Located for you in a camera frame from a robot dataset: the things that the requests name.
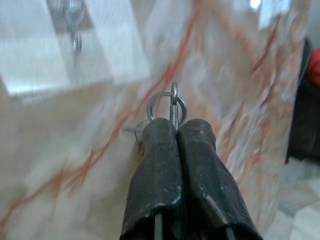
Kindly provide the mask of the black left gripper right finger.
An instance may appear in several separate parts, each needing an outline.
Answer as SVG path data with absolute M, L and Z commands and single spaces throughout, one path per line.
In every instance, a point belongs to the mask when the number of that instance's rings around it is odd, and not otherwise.
M 216 137 L 203 119 L 177 132 L 186 199 L 188 240 L 260 240 L 238 185 L 216 152 Z

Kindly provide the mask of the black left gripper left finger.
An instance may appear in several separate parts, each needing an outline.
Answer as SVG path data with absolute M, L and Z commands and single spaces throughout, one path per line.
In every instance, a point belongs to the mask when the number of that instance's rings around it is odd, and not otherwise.
M 185 200 L 174 125 L 151 121 L 142 136 L 142 155 L 126 197 L 121 240 L 183 240 Z

